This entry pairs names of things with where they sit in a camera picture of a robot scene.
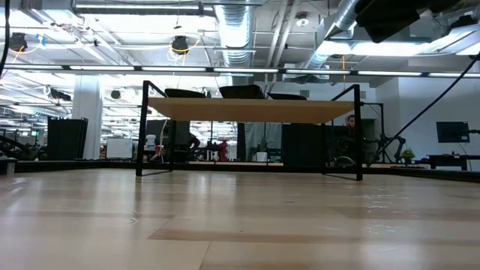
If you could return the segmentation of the black square mini plate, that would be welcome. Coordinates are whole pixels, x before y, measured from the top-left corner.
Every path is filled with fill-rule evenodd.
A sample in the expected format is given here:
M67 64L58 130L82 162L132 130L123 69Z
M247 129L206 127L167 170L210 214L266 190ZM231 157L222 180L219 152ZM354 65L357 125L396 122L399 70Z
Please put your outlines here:
M258 85L222 86L219 91L226 99L264 99L263 90Z

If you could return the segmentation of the black teardrop mini plate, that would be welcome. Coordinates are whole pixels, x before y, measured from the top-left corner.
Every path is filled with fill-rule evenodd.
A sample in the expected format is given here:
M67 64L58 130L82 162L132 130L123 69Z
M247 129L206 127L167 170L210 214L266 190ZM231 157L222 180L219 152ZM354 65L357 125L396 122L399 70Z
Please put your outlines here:
M288 101L306 101L307 98L297 94L281 94L268 93L268 96L273 100L288 100Z

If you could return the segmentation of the black leaf-shaped mini plate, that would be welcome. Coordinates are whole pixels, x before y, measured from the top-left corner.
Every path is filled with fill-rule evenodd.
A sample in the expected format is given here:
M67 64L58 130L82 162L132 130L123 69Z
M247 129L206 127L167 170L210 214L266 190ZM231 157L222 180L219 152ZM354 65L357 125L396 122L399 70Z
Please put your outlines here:
M164 92L168 98L206 98L206 96L202 92L198 91L166 88Z

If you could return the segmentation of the wooden riser shelf black legs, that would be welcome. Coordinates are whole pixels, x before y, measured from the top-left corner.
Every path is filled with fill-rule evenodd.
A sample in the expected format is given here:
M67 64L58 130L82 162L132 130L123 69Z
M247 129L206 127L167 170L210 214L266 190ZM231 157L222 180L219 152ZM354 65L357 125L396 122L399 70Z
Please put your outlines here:
M350 111L355 116L355 168L353 181L363 179L362 128L360 85L345 88L331 100L267 100L267 99L211 99L194 97L149 97L149 89L158 87L145 80L142 83L139 143L136 155L136 176L143 177L143 155L146 144L147 111L151 107L171 120L169 127L170 150L168 170L175 168L174 154L178 121L202 122L274 122L294 124L320 124L322 128Z

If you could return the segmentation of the plant in white pot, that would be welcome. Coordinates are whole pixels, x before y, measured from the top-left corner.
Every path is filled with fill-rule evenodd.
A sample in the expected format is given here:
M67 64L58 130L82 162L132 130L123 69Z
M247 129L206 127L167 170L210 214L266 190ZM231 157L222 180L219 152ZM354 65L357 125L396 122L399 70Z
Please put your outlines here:
M258 162L268 161L268 146L265 138L262 138L256 147L256 160Z

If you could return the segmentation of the black cabinet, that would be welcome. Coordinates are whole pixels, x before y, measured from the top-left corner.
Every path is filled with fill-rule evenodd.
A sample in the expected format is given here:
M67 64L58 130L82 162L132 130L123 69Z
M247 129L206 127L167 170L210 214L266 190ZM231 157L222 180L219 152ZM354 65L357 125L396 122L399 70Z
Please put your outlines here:
M281 160L285 167L321 167L322 126L316 124L283 124Z

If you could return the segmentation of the long ceiling light strip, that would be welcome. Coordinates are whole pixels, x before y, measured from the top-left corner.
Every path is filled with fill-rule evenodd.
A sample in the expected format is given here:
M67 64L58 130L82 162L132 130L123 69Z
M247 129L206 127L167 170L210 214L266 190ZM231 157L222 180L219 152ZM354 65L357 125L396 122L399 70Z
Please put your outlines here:
M53 64L6 64L6 70L38 72L97 72L99 74L280 74L356 77L430 77L456 78L461 72L383 71L383 70L306 70L292 68L254 67L191 67L191 66L106 66L106 65L53 65Z

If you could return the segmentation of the black ceiling device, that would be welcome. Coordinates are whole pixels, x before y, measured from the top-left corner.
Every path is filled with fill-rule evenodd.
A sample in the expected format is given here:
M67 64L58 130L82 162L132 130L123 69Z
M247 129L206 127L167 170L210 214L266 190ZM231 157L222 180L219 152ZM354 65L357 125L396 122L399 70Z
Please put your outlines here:
M185 36L175 36L171 43L171 50L177 55L188 53L189 46Z
M14 32L10 37L9 48L15 52L23 52L28 48L26 34Z

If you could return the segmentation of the whiteboard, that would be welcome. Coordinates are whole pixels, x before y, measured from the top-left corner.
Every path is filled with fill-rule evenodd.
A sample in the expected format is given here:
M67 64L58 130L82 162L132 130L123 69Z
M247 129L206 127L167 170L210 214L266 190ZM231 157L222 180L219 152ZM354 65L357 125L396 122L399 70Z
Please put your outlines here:
M131 159L133 156L133 140L125 138L109 138L106 142L106 159Z

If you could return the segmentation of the black partition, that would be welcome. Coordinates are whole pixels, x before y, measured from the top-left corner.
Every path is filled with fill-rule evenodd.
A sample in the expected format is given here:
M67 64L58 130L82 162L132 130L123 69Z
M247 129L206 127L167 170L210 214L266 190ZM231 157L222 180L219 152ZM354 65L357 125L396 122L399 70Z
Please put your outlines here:
M47 160L83 159L88 123L87 118L49 118L47 121Z

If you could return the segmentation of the black side table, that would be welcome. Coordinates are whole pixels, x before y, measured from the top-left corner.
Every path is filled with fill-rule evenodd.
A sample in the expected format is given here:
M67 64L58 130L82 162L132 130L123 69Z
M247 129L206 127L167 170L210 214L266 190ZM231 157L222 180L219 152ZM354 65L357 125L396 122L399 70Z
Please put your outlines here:
M430 168L435 170L437 167L460 167L462 171L467 171L470 161L480 161L480 155L471 154L433 154L428 155Z

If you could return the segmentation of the black monitor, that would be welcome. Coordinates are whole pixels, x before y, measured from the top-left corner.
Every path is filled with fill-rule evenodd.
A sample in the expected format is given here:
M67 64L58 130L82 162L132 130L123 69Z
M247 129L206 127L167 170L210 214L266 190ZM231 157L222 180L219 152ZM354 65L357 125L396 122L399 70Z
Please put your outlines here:
M470 129L465 121L438 121L436 133L438 143L470 142Z

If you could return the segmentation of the silver ventilation duct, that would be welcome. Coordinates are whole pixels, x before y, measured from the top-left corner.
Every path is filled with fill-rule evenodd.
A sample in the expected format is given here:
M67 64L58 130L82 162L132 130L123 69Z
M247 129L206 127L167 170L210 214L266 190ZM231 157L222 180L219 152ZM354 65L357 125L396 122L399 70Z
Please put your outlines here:
M253 53L252 28L254 6L250 0L244 4L228 3L214 7L218 36L223 47L223 60L227 67L248 67Z
M349 40L353 37L358 3L359 0L341 0L337 12L321 20L315 32L316 48L302 63L302 69L320 69L330 56L339 55L339 52L335 52L335 43L331 42L331 38L343 35L343 39Z

